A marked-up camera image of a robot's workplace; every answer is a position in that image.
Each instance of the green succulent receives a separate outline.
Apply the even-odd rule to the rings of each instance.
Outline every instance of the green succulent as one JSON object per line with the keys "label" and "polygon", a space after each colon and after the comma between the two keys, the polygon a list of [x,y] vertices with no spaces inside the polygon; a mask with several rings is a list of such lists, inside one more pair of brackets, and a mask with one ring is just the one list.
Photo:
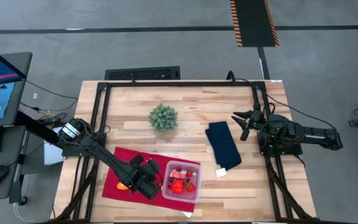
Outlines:
{"label": "green succulent", "polygon": [[167,132],[178,126],[178,112],[170,106],[159,104],[150,112],[149,121],[156,132]]}

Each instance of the black metal frame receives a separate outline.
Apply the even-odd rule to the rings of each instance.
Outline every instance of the black metal frame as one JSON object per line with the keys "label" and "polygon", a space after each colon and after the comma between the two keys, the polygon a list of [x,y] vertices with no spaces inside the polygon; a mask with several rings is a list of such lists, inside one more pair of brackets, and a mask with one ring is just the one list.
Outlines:
{"label": "black metal frame", "polygon": [[[234,74],[229,73],[229,75],[226,78],[229,81],[223,81],[223,82],[120,82],[120,83],[108,83],[108,82],[100,82],[98,83],[97,92],[95,96],[94,106],[93,106],[93,112],[92,112],[92,118],[91,118],[91,127],[94,128],[96,123],[96,115],[98,114],[98,108],[100,104],[100,97],[102,91],[105,91],[104,96],[104,104],[103,104],[103,111],[101,116],[101,123],[99,126],[99,131],[104,131],[104,127],[106,124],[107,119],[107,109],[109,105],[109,98],[111,94],[111,88],[114,87],[142,87],[142,86],[249,86],[252,88],[252,93],[254,97],[254,103],[259,103],[259,97],[257,94],[257,89],[260,88],[263,91],[266,91],[265,82],[237,82]],[[261,91],[262,93],[262,99],[264,102],[264,105],[269,105],[269,100],[267,98],[267,95]],[[271,114],[270,108],[266,106],[266,115],[269,117]],[[287,185],[285,182],[285,175],[284,170],[282,166],[281,157],[279,154],[264,154],[265,157],[265,165],[267,170],[267,176],[268,176],[268,184],[270,187],[270,193],[272,196],[272,204],[273,204],[273,210],[276,222],[285,222],[285,223],[338,223],[338,222],[326,222],[321,221],[318,218],[313,218],[310,215],[308,215],[296,202],[296,200],[292,197],[291,193],[287,190]],[[278,174],[274,171],[271,157],[274,157],[276,160],[276,166],[278,170]],[[80,175],[80,185],[78,186],[78,193],[75,195],[75,200],[71,201],[71,206],[75,207],[75,212],[73,216],[73,220],[69,220],[68,222],[73,222],[76,220],[79,220],[79,213],[80,213],[80,207],[81,207],[81,200],[82,200],[82,194],[85,191],[85,189],[90,185],[89,195],[88,195],[88,203],[86,204],[86,212],[85,212],[85,220],[90,221],[91,219],[91,212],[92,212],[92,206],[93,206],[93,200],[94,200],[94,188],[96,184],[96,175],[92,175],[92,177],[89,175],[87,178],[86,173],[88,171],[88,163],[89,163],[89,156],[85,156],[83,168],[81,170]],[[98,170],[98,164],[99,161],[97,159],[94,160],[93,166],[91,168],[92,174],[97,172]],[[280,213],[280,207],[278,204],[278,198],[277,198],[277,192],[275,186],[278,186],[280,191],[283,194],[284,202],[285,202],[285,210],[287,213],[287,218],[283,218]],[[295,213],[298,215],[297,218],[293,218],[292,209],[295,211]]]}

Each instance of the red cloth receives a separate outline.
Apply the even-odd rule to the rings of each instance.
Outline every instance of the red cloth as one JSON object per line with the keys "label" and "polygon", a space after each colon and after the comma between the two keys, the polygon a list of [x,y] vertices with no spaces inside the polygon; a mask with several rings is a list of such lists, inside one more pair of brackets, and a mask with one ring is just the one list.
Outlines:
{"label": "red cloth", "polygon": [[[124,149],[121,147],[116,147],[116,151],[114,152],[114,155],[116,155],[118,158],[120,158],[122,161],[131,161],[133,157],[136,155],[142,155],[144,158],[144,163],[148,159],[155,160],[159,166],[160,166],[160,174],[164,178],[165,176],[165,169],[167,168],[167,164],[169,161],[179,161],[179,162],[188,162],[192,164],[199,164],[198,162],[193,161],[186,161],[183,159],[176,159],[172,157],[167,156],[160,156],[156,154],[149,154],[144,152],[138,152],[133,151],[129,149]],[[161,183],[162,180],[158,175],[155,175],[157,180],[155,183]],[[170,200],[165,199],[162,196],[162,192],[158,193],[157,196],[153,200],[149,200],[146,197],[144,197],[139,191],[135,192],[132,195],[132,192],[130,190],[118,190],[117,184],[118,184],[118,178],[115,175],[114,171],[112,169],[109,169],[109,172],[107,174],[106,182],[104,183],[104,189],[102,197],[116,199],[116,200],[123,200],[128,202],[138,202],[138,203],[144,203],[147,205],[155,205],[165,208],[172,208],[175,210],[180,211],[186,211],[186,212],[193,212],[194,211],[194,203],[188,203],[188,202],[179,202],[176,200]]]}

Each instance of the dark blue towel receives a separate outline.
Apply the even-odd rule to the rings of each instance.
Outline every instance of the dark blue towel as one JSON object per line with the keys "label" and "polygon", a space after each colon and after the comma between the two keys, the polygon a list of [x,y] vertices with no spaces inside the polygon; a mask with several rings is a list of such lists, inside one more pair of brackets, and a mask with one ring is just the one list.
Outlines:
{"label": "dark blue towel", "polygon": [[225,121],[210,123],[205,133],[214,149],[217,164],[229,170],[241,163],[241,156]]}

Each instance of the clear plastic box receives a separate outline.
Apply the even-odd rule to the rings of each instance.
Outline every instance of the clear plastic box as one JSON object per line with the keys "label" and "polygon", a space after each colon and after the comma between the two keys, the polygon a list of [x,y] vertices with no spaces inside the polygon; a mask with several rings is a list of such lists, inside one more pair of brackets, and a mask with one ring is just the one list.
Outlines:
{"label": "clear plastic box", "polygon": [[[180,167],[182,173],[186,172],[189,169],[193,170],[194,174],[192,177],[189,178],[190,178],[190,182],[195,185],[195,189],[196,189],[195,191],[189,192],[185,189],[182,194],[176,194],[173,190],[168,188],[168,185],[171,184],[169,182],[169,174],[171,173],[171,171],[176,171],[178,167]],[[181,202],[196,203],[200,198],[201,179],[202,179],[202,172],[201,172],[200,165],[191,164],[187,162],[170,161],[168,162],[167,169],[165,170],[162,196],[166,199],[177,200]]]}

